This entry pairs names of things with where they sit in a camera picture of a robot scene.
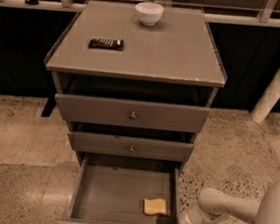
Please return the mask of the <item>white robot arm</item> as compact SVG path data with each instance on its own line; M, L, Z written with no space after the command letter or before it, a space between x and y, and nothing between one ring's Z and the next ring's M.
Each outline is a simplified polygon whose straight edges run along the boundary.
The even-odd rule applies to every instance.
M177 224L216 224L232 216L247 224L280 224L280 181L262 200L229 197L215 188L205 188L195 204L177 217Z

